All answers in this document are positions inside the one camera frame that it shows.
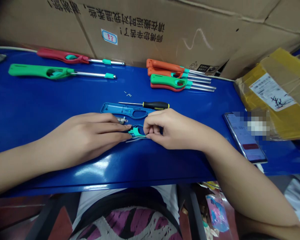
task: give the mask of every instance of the cardboard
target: cardboard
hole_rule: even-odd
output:
[[[266,96],[266,90],[262,84],[255,85],[256,81],[268,74],[279,87],[266,88],[270,91],[271,98],[262,100],[260,96]],[[235,81],[236,90],[244,103],[247,111],[268,112],[270,116],[270,139],[296,140],[300,139],[300,60],[290,55],[283,49],[278,49],[269,57],[263,59],[254,69],[242,78]],[[259,91],[258,96],[251,89]],[[279,88],[286,94],[284,98],[292,98],[292,104],[287,99],[281,99]]]
[[[0,45],[48,47],[138,67],[153,58],[207,74],[228,61],[222,76],[233,78],[277,47],[300,45],[300,0],[293,3],[10,0],[0,8]]]
[[[175,1],[153,0],[125,1],[120,0],[94,1],[77,0],[81,4],[82,14],[79,16],[82,26],[98,58],[124,60],[126,64],[145,67],[146,59],[179,64],[194,70],[211,71],[214,73],[232,54],[245,42],[248,36],[259,26],[251,26],[236,16],[228,16],[203,8],[195,8],[188,4]],[[128,24],[117,23],[115,14],[101,19],[93,15],[96,11],[120,13],[127,16]],[[138,23],[130,23],[131,19],[150,20],[164,25],[163,32],[145,29]],[[102,38],[101,29],[117,35],[118,45],[109,43]],[[132,37],[132,32],[141,31],[143,38]],[[146,40],[145,32],[155,35],[154,41]]]
[[[231,56],[221,77],[237,79],[278,47],[293,51],[300,47],[300,34],[262,25],[242,47]]]
[[[93,57],[70,2],[64,0],[63,5],[58,2],[3,1],[0,5],[0,42],[43,46]]]
[[[276,7],[279,0],[177,0],[194,7],[205,8],[225,15],[237,15],[238,18],[251,22],[264,22],[269,13]]]
[[[300,0],[280,0],[265,23],[269,26],[300,34]]]

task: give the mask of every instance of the phone screen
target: phone screen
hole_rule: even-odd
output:
[[[224,114],[226,123],[231,131],[234,140],[237,142],[242,154],[252,163],[266,163],[267,158],[255,140],[254,136],[240,121],[240,117],[235,116],[233,113]]]

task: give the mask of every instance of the screwdriver handle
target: screwdriver handle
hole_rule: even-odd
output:
[[[171,90],[171,91],[174,91],[174,92],[181,92],[185,88],[185,87],[183,87],[183,88],[175,89],[174,87],[171,87],[171,86],[168,86],[168,85],[165,85],[165,84],[153,84],[153,83],[150,83],[150,86],[151,86],[151,88],[168,89],[168,90]]]
[[[188,83],[188,80],[152,74],[150,77],[150,82],[153,84],[165,84],[174,88],[182,88]]]
[[[184,67],[178,66],[176,64],[172,63],[166,63],[166,62],[161,62],[158,60],[153,60],[153,59],[147,59],[147,68],[153,67],[153,68],[162,68],[166,70],[170,70],[175,73],[189,73],[189,69],[186,69]]]
[[[64,52],[59,50],[54,50],[50,48],[40,48],[37,51],[37,55],[43,58],[51,58],[55,60],[59,60],[65,63],[69,64],[75,64],[75,63],[88,63],[88,57],[83,56],[76,53],[70,53],[70,52]]]
[[[170,104],[165,102],[143,102],[142,106],[144,108],[151,108],[154,110],[163,110],[170,108]]]
[[[27,64],[11,64],[8,73],[11,76],[38,76],[57,80],[70,76],[71,73],[74,73],[74,69]]]

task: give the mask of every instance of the finger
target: finger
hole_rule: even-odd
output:
[[[154,131],[153,131],[153,126],[150,126],[150,128],[149,128],[149,133],[154,133]]]
[[[115,132],[115,133],[103,133],[103,134],[98,134],[96,135],[97,137],[97,142],[100,144],[100,136],[102,136],[102,145],[105,146],[110,143],[115,143],[115,142],[123,142],[125,140],[128,140],[131,138],[131,135],[129,133],[120,133],[120,132]]]
[[[160,128],[159,128],[157,125],[153,125],[152,127],[153,127],[153,132],[154,132],[155,134],[161,135],[161,133],[160,133]]]
[[[89,154],[89,160],[96,158],[98,156],[100,156],[102,153],[108,151],[109,149],[113,148],[114,146],[116,146],[118,143],[120,142],[114,142],[114,143],[110,143],[107,144],[101,148],[98,148],[96,150],[93,150],[90,154]]]
[[[87,122],[101,123],[112,122],[119,123],[118,119],[111,113],[96,113],[85,116]]]
[[[164,122],[163,114],[155,114],[155,115],[146,117],[146,119],[144,120],[144,123],[143,123],[144,134],[149,133],[149,129],[152,125],[164,127],[165,122]]]
[[[131,128],[132,125],[122,125],[120,123],[91,123],[91,130],[94,133],[111,133],[111,132],[123,132]]]
[[[146,136],[146,138],[151,139],[152,141],[159,143],[160,145],[163,145],[165,142],[165,137],[163,135],[158,135],[155,133],[150,133]]]

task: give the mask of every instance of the label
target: label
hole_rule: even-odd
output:
[[[197,66],[198,66],[197,62],[194,62],[190,65],[189,69],[196,70]],[[200,64],[197,71],[206,72],[206,73],[214,73],[218,68],[219,68],[219,66],[210,66],[210,65]]]
[[[296,104],[294,99],[268,73],[249,88],[276,112]]]
[[[101,28],[101,33],[102,33],[102,37],[105,41],[111,42],[115,45],[118,45],[117,35],[115,35],[113,33],[110,33],[110,32],[107,32],[106,30],[103,30],[102,28]]]

